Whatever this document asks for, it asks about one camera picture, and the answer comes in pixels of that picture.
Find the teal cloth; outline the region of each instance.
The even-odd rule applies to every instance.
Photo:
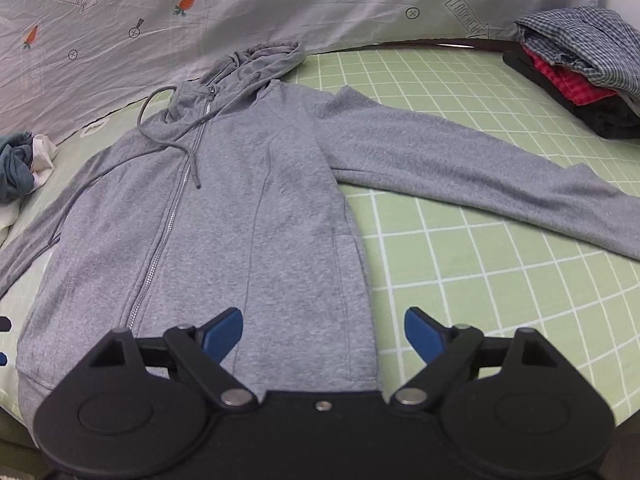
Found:
[[[22,198],[33,189],[31,132],[0,136],[0,204]]]

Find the screw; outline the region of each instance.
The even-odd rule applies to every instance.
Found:
[[[396,392],[396,400],[405,406],[415,406],[427,400],[428,395],[420,388],[402,388]]]
[[[226,392],[222,392],[220,395],[220,400],[224,402],[227,406],[244,406],[253,400],[254,396],[251,392],[244,390],[242,388],[231,388]]]
[[[328,400],[318,400],[318,402],[316,402],[316,410],[319,412],[328,412],[332,407],[332,403]]]

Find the white loop on sheet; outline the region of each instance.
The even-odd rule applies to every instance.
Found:
[[[90,135],[93,135],[95,132],[97,132],[101,127],[103,127],[108,122],[109,122],[109,118],[104,117],[99,121],[95,121],[95,123],[88,124],[80,132],[80,137],[88,137]]]

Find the printed fabric backdrop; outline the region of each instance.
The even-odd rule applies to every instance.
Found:
[[[516,18],[597,0],[0,0],[2,131],[60,142],[219,56],[278,38],[310,52],[418,38],[508,40]]]

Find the hoodie pocket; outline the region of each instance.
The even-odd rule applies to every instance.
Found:
[[[353,381],[376,377],[376,345],[369,293],[356,242],[351,234],[334,235],[340,300],[346,325],[349,378]]]

